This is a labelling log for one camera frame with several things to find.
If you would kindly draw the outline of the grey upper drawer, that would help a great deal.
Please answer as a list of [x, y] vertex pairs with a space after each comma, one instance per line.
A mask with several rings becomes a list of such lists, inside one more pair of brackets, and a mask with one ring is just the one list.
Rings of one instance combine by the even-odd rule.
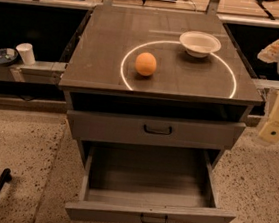
[[72, 136], [93, 142], [231, 149], [244, 123], [68, 111]]

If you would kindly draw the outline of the grey drawer cabinet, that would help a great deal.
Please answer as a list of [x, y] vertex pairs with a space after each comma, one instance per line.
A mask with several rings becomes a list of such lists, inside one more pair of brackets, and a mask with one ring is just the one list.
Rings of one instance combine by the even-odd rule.
[[[190, 56], [179, 41], [187, 31], [213, 35], [220, 50]], [[156, 58], [153, 75], [135, 70], [140, 53]], [[145, 8], [97, 6], [59, 85], [68, 111], [78, 112], [245, 124], [262, 101], [219, 18]], [[84, 160], [89, 144], [99, 143], [74, 139]], [[214, 168], [230, 149], [199, 150]]]

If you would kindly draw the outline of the orange fruit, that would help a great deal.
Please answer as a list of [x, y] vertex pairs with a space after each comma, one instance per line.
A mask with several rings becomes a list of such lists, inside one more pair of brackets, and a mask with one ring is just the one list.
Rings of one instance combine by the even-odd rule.
[[140, 53], [135, 61], [135, 70], [141, 76], [151, 76], [157, 68], [156, 58], [152, 53]]

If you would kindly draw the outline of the grey open middle drawer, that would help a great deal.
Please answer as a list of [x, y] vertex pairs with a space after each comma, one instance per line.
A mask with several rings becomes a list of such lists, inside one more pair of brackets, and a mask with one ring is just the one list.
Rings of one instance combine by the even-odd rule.
[[204, 150], [92, 142], [78, 200], [65, 208], [89, 222], [230, 223], [212, 178]]

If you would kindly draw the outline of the white paper bowl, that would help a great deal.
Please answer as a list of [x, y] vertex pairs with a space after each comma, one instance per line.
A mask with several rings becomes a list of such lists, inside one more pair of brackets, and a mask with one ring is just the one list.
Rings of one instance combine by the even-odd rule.
[[221, 42], [215, 36], [205, 32], [187, 31], [180, 35], [179, 41], [186, 52], [195, 58], [205, 58], [221, 48]]

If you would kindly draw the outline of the white paper cup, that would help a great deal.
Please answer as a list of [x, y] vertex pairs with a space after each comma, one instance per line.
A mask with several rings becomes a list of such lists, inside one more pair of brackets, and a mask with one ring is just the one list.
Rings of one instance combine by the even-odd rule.
[[22, 58], [22, 62], [27, 65], [33, 65], [36, 60], [34, 56], [33, 46], [29, 43], [22, 43], [16, 46], [17, 52]]

